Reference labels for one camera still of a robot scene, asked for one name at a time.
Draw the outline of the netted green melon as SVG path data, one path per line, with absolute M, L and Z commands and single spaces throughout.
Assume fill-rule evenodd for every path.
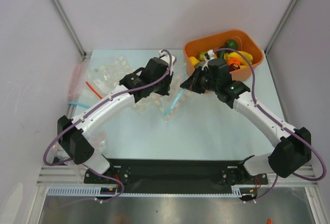
M 200 61 L 194 65 L 194 68 L 203 67 L 205 65 L 205 63 L 206 63 L 205 61 Z

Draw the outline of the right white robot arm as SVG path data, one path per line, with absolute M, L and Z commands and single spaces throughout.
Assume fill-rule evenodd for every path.
M 198 66 L 180 87 L 194 93 L 213 92 L 219 101 L 245 116 L 269 140 L 274 150 L 261 156 L 249 156 L 240 163 L 238 178 L 251 183 L 256 175 L 275 173 L 282 178 L 293 174 L 311 159 L 311 134 L 306 128 L 297 129 L 256 103 L 252 91 L 242 81 L 233 80 L 223 59 L 212 59 Z

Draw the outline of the clear blue-zipper zip bag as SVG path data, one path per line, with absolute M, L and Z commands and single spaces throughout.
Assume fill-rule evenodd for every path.
M 180 87 L 188 79 L 186 66 L 186 63 L 183 65 L 174 65 L 174 74 L 170 84 L 169 95 L 160 96 L 155 93 L 151 95 L 152 104 L 160 111 L 165 122 L 172 118 L 179 107 L 186 104 L 191 97 L 191 94 L 187 90 Z

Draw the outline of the yellow green mango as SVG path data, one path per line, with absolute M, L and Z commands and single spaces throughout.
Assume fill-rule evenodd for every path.
M 206 54 L 207 54 L 206 51 L 202 51 L 202 52 L 200 52 L 199 55 L 198 55 L 198 59 L 199 59 L 200 61 L 205 61 L 205 55 L 206 55 Z

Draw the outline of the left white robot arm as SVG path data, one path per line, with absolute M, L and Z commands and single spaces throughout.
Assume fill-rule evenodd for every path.
M 115 114 L 133 106 L 152 93 L 169 94 L 176 58 L 167 54 L 149 59 L 141 67 L 125 75 L 119 84 L 103 99 L 82 114 L 58 120 L 58 143 L 76 165 L 84 165 L 97 179 L 107 183 L 113 178 L 113 169 L 105 156 L 91 144 L 92 133 Z

